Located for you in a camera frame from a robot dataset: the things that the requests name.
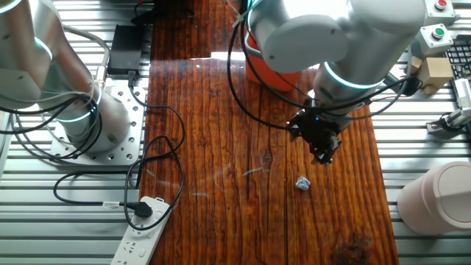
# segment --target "power outlet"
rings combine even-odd
[[[151,197],[142,197],[142,202],[146,202],[152,208],[152,215],[148,218],[134,216],[132,223],[136,227],[148,227],[161,218],[167,211],[169,205],[162,199],[153,199]],[[169,219],[169,215],[156,227],[140,231],[128,227],[123,239],[116,251],[111,265],[147,265],[150,262],[155,247],[162,235],[163,228]]]

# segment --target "orange bucket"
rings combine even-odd
[[[250,62],[253,68],[257,71],[258,76],[270,87],[279,91],[292,91],[300,78],[301,72],[293,74],[277,73],[268,67],[265,60],[261,57],[258,46],[252,37],[247,34],[245,38],[245,45],[249,54]],[[257,77],[254,75],[247,61],[245,62],[246,78],[250,81],[260,84]]]

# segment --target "wooden table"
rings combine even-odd
[[[151,264],[398,264],[371,120],[341,134],[333,164],[311,165],[302,139],[291,143],[286,132],[251,120],[232,98],[225,58],[233,11],[222,0],[191,7],[195,19],[153,30],[148,103],[171,105],[184,118],[178,155],[188,181]],[[284,124],[298,111],[245,81],[240,52],[232,69],[252,113]],[[304,73],[300,87],[307,91],[312,79]],[[150,110],[146,140],[162,134],[178,141],[177,117]],[[166,150],[162,142],[149,154]],[[311,181],[306,192],[295,186],[300,176]],[[148,163],[141,196],[171,201],[180,181],[174,160]]]

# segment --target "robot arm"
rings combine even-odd
[[[44,109],[64,103],[73,93],[87,93],[102,119],[101,134],[90,152],[112,149],[124,140],[130,128],[127,109],[103,90],[103,83],[95,82],[65,38],[50,0],[0,0],[0,51],[2,107],[19,109],[37,102]],[[87,102],[75,103],[57,120],[69,141],[81,146],[99,131],[99,123],[91,121],[98,118]]]
[[[424,24],[423,0],[271,0],[249,14],[267,65],[290,73],[321,63],[310,92],[310,107],[288,123],[293,138],[301,136],[314,162],[329,164],[348,127],[349,112],[373,93]]]

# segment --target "white cylinder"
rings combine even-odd
[[[471,163],[438,166],[397,197],[404,223],[422,235],[471,230]]]

